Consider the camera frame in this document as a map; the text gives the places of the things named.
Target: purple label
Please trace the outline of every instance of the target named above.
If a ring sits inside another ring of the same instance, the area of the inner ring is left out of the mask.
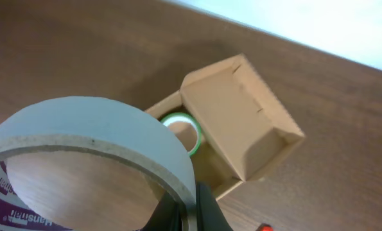
[[[6,165],[5,165],[5,162],[0,161],[0,166],[1,166],[1,169],[4,171],[4,173],[6,174]]]
[[[4,178],[0,178],[0,193],[4,194],[5,196],[8,193],[12,193],[14,195],[17,195],[12,188],[12,185],[8,180],[4,180]]]
[[[32,210],[11,205],[0,199],[0,225],[28,230],[70,230],[44,219]]]

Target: cardboard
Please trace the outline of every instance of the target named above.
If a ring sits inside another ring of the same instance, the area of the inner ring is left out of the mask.
[[[281,163],[305,135],[243,55],[189,73],[179,91],[147,110],[186,111],[204,133],[191,157],[197,181],[219,200]]]

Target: wooden table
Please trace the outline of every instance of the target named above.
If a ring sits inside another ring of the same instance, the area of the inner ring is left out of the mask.
[[[220,201],[234,230],[382,230],[382,72],[177,6],[0,1],[0,123],[61,96],[146,109],[186,73],[238,53],[308,139]]]

